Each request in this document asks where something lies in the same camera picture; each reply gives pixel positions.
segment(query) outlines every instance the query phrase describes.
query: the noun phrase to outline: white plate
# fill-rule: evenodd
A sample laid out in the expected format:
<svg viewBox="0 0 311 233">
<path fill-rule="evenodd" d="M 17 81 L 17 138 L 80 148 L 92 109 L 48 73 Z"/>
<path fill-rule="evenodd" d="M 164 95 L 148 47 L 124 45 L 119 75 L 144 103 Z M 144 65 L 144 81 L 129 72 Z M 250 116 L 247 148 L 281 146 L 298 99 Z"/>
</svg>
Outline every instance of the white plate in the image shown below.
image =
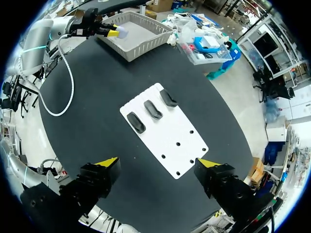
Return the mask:
<svg viewBox="0 0 311 233">
<path fill-rule="evenodd" d="M 121 107 L 120 112 L 131 127 L 127 115 L 133 112 L 138 116 L 146 130 L 139 134 L 132 127 L 133 131 L 165 169 L 179 179 L 193 167 L 195 158 L 207 153 L 208 147 L 180 107 L 165 104 L 160 95 L 163 89 L 156 83 Z M 152 118 L 145 109 L 147 100 L 163 114 L 160 120 Z"/>
</svg>

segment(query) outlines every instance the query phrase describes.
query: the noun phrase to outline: black table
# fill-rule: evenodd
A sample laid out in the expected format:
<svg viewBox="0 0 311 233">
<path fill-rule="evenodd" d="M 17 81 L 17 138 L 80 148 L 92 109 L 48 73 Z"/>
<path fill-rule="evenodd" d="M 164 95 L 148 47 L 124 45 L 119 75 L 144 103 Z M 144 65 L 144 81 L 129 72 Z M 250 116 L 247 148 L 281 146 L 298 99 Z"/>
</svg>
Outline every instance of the black table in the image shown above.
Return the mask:
<svg viewBox="0 0 311 233">
<path fill-rule="evenodd" d="M 209 200 L 193 168 L 175 180 L 127 124 L 119 109 L 155 83 L 161 83 L 209 147 L 205 159 L 228 163 L 244 179 L 252 165 L 245 136 L 210 81 L 171 46 L 162 45 L 127 62 L 96 38 L 66 56 L 75 92 L 67 112 L 49 115 L 40 100 L 52 148 L 71 177 L 87 162 L 118 156 L 121 176 L 98 206 L 142 233 L 189 233 L 219 209 Z M 47 106 L 60 112 L 71 83 L 63 62 L 41 87 Z"/>
</svg>

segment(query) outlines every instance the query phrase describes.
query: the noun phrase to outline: gray storage bin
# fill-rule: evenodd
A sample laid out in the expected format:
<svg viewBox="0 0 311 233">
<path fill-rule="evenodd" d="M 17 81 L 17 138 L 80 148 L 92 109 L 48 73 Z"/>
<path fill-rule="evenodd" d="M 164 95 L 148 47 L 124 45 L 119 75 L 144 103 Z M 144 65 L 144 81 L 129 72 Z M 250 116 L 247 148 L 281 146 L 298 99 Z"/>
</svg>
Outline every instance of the gray storage bin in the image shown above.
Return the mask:
<svg viewBox="0 0 311 233">
<path fill-rule="evenodd" d="M 135 12 L 117 14 L 103 22 L 123 26 L 129 31 L 124 39 L 97 35 L 128 62 L 163 45 L 173 32 L 171 28 L 162 23 Z"/>
</svg>

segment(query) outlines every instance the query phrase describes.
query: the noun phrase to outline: white cable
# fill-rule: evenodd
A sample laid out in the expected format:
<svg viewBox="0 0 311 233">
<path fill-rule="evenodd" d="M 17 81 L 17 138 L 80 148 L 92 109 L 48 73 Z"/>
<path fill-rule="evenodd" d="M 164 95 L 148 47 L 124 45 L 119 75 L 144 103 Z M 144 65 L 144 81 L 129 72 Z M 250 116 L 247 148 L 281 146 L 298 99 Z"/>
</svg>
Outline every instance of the white cable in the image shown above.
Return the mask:
<svg viewBox="0 0 311 233">
<path fill-rule="evenodd" d="M 47 112 L 48 112 L 49 114 L 51 114 L 51 115 L 54 116 L 54 117 L 59 117 L 59 116 L 61 116 L 62 114 L 64 114 L 64 113 L 68 110 L 68 108 L 69 108 L 69 106 L 70 106 L 70 104 L 71 104 L 71 102 L 72 102 L 72 99 L 73 99 L 73 93 L 74 93 L 73 76 L 72 76 L 72 72 L 71 72 L 70 66 L 69 66 L 69 64 L 68 64 L 68 62 L 67 62 L 67 60 L 66 60 L 66 58 L 65 58 L 65 56 L 64 56 L 64 52 L 63 52 L 62 48 L 60 47 L 60 41 L 61 41 L 62 39 L 64 39 L 64 38 L 67 38 L 68 36 L 69 36 L 68 34 L 62 35 L 62 36 L 58 39 L 58 43 L 57 43 L 59 53 L 60 53 L 60 55 L 62 56 L 62 58 L 63 58 L 63 60 L 64 60 L 64 62 L 65 62 L 65 64 L 66 64 L 66 66 L 67 66 L 67 69 L 68 69 L 68 72 L 69 72 L 69 75 L 70 75 L 70 79 L 71 79 L 71 95 L 70 95 L 70 99 L 69 99 L 69 101 L 68 101 L 68 104 L 67 104 L 67 106 L 64 108 L 63 111 L 61 111 L 60 113 L 53 113 L 53 112 L 51 112 L 51 111 L 48 109 L 48 107 L 46 106 L 46 104 L 45 104 L 45 102 L 44 102 L 44 100 L 43 100 L 43 97 L 42 97 L 42 95 L 41 95 L 41 92 L 40 92 L 39 88 L 38 88 L 36 85 L 34 85 L 31 81 L 29 81 L 24 75 L 22 75 L 23 78 L 24 78 L 24 80 L 26 80 L 32 87 L 34 87 L 34 88 L 36 89 L 36 91 L 39 93 L 39 96 L 40 96 L 40 98 L 41 98 L 41 101 L 42 101 L 42 103 L 43 103 L 44 108 L 47 110 Z M 20 64 L 20 66 L 19 66 L 19 67 L 20 67 L 20 72 L 21 72 L 21 74 L 22 74 L 21 57 L 20 57 L 19 64 Z"/>
</svg>

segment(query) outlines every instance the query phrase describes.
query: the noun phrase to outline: floor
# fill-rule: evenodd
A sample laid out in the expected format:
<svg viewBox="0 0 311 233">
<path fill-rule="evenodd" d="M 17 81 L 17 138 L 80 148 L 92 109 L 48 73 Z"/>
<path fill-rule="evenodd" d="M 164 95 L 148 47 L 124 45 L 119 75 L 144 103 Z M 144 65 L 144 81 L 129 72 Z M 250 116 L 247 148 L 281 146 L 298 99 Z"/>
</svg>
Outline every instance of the floor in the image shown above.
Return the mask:
<svg viewBox="0 0 311 233">
<path fill-rule="evenodd" d="M 164 19 L 169 13 L 170 12 L 158 14 L 158 20 Z M 205 13 L 207 13 L 211 19 L 218 21 L 219 23 L 223 23 L 223 20 L 227 20 L 222 19 L 220 16 L 212 14 L 209 11 L 207 12 L 207 10 Z M 230 25 L 230 27 L 226 28 L 227 30 L 233 28 L 233 23 L 231 22 L 231 24 L 229 24 L 228 22 L 223 25 L 224 28 L 226 28 L 225 26 Z M 72 50 L 83 40 L 84 39 L 81 38 L 71 38 L 64 41 L 62 47 L 65 51 Z M 224 98 L 237 119 L 245 134 L 253 156 L 262 158 L 268 140 L 265 132 L 263 106 L 262 104 L 259 104 L 260 93 L 257 89 L 253 89 L 252 87 L 252 74 L 253 70 L 251 66 L 242 56 L 241 59 L 235 62 L 234 66 L 228 72 L 211 82 Z M 56 155 L 44 130 L 38 102 L 36 103 L 35 108 L 31 107 L 35 98 L 36 96 L 32 95 L 27 99 L 29 112 L 25 113 L 24 118 L 21 118 L 19 114 L 20 110 L 18 110 L 12 117 L 11 121 L 17 126 L 18 135 L 22 139 L 23 153 L 26 154 L 28 158 L 28 165 L 38 167 L 44 159 L 54 159 L 56 158 Z M 60 163 L 54 163 L 52 166 L 56 167 L 58 171 L 62 169 Z M 90 214 L 90 219 L 96 218 L 97 214 L 98 210 L 94 210 Z M 103 221 L 107 217 L 107 214 L 100 216 L 99 220 L 95 222 L 93 227 L 98 230 L 101 229 L 102 231 L 106 231 L 107 225 L 108 223 L 110 224 L 110 221 L 106 221 L 105 224 L 103 224 Z"/>
</svg>

